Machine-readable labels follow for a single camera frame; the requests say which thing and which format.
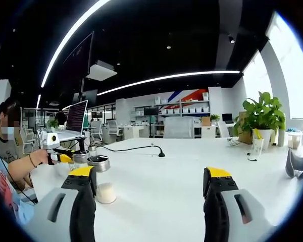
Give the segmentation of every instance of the bracelet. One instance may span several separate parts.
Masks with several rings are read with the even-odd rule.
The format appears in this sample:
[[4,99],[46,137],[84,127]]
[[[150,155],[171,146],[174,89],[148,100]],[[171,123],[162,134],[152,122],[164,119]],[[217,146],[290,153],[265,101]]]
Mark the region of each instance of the bracelet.
[[32,162],[32,159],[31,159],[30,155],[29,155],[29,159],[30,159],[30,162],[32,163],[32,165],[33,165],[35,168],[37,168],[37,166],[35,166],[34,162]]

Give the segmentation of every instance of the laptop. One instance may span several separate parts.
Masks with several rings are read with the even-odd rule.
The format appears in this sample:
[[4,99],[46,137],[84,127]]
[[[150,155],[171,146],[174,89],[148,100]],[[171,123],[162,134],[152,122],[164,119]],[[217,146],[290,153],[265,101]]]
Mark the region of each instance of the laptop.
[[226,122],[226,124],[233,124],[232,113],[223,113],[222,114],[222,121]]
[[83,135],[83,122],[87,100],[75,103],[69,107],[65,130],[57,131],[60,142],[76,140]]

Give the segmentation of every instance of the black hair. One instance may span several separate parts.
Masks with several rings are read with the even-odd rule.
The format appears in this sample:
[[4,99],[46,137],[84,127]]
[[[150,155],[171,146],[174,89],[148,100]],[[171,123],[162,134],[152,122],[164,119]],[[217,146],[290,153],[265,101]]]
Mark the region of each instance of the black hair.
[[8,97],[6,101],[0,104],[0,114],[4,113],[9,116],[8,122],[13,125],[14,121],[20,122],[20,103],[18,100]]

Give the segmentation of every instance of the white desk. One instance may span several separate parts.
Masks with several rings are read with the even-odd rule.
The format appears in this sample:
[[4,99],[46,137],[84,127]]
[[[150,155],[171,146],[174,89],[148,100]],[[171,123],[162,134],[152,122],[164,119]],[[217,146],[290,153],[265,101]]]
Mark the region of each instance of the white desk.
[[[96,241],[203,241],[203,172],[207,166],[230,172],[240,189],[248,189],[263,204],[272,224],[287,215],[303,182],[286,175],[287,147],[272,147],[257,162],[247,160],[249,145],[230,147],[220,138],[134,138],[108,147],[150,143],[159,145],[166,157],[158,157],[158,148],[119,153],[97,149],[111,162],[111,169],[98,174],[97,180],[112,182],[118,197],[113,204],[96,204]],[[39,201],[64,182],[67,174],[57,175],[58,165],[40,165],[32,172]]]

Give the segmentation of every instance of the black ceiling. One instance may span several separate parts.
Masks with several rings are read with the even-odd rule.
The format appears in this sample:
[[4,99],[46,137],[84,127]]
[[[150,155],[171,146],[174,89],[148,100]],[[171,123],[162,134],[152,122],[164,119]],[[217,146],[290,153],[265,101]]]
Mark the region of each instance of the black ceiling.
[[[234,9],[231,1],[239,3],[235,6],[241,9]],[[42,94],[40,107],[49,107],[51,101],[67,105],[78,91],[79,83],[59,78],[61,63],[91,31],[95,32],[94,60],[113,65],[118,73],[103,82],[85,80],[85,90],[102,92],[177,73],[242,71],[255,51],[265,43],[265,31],[273,12],[262,0],[110,0],[67,43],[41,89],[46,68],[59,43],[95,2],[21,1],[19,5],[6,7],[6,14],[12,17],[0,24],[0,79],[10,80],[12,93],[23,106],[35,107],[39,93]],[[220,8],[228,6],[232,14],[238,11],[241,14],[240,23],[235,28],[229,26],[231,14],[220,16]],[[218,44],[219,36],[228,40],[228,34],[236,39],[236,43],[232,52],[225,56],[226,63],[218,62],[217,54],[225,54],[225,48],[231,48]],[[232,87],[239,78],[240,75],[219,78],[208,75],[163,80],[99,96],[97,104],[165,91],[218,85]]]

